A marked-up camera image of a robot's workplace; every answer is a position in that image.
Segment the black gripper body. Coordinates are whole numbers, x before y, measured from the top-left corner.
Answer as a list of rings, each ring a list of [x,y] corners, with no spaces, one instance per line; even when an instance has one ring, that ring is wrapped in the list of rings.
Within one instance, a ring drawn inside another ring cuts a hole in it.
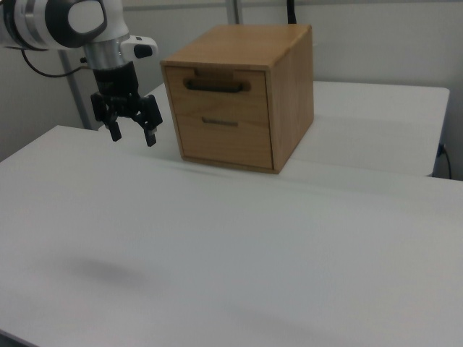
[[[114,69],[94,69],[98,92],[92,94],[96,119],[132,118],[139,112],[139,83],[133,62]]]

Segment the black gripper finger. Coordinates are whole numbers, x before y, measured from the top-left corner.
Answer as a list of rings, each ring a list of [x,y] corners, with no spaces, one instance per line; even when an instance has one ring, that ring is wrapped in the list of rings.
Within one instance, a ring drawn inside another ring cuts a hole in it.
[[[102,122],[109,130],[111,138],[114,142],[122,138],[119,125],[117,124],[117,115],[114,107],[107,103],[100,93],[94,93],[90,96],[93,107],[95,120]]]
[[[137,111],[132,120],[142,127],[147,146],[154,146],[156,144],[157,127],[163,122],[163,119],[156,98],[153,95],[138,100]]]

